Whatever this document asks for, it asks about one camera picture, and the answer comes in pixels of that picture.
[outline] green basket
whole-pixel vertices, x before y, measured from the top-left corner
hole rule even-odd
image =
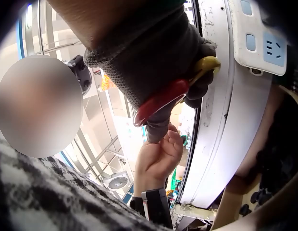
[[[172,190],[175,190],[178,183],[181,182],[181,180],[176,180],[176,171],[177,171],[177,168],[174,169],[174,173],[172,174],[172,177],[171,177],[170,189],[172,189]]]

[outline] black watch strap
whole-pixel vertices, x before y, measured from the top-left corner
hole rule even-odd
[[[172,229],[169,203],[164,188],[142,192],[143,202],[147,206],[148,217],[153,223]]]
[[[141,197],[133,197],[130,201],[130,208],[140,213],[140,215],[142,215],[143,217],[145,217],[143,199]]]

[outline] light blue switch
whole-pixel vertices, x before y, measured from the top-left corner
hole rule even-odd
[[[250,51],[254,51],[256,49],[255,36],[253,36],[252,34],[246,35],[246,48]]]
[[[251,7],[248,1],[241,1],[242,11],[246,15],[251,15]]]

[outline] red handle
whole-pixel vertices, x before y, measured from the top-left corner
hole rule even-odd
[[[188,92],[188,89],[189,81],[187,80],[177,79],[170,82],[166,88],[162,88],[158,93],[154,94],[139,107],[133,118],[134,126],[143,126],[150,116],[169,104],[171,101],[185,95]]]

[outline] yellow handle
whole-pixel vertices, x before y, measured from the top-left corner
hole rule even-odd
[[[193,85],[201,76],[206,72],[214,69],[214,73],[217,73],[221,67],[221,63],[214,56],[207,56],[197,61],[194,67],[194,72],[197,73],[194,78],[190,80],[190,86]]]

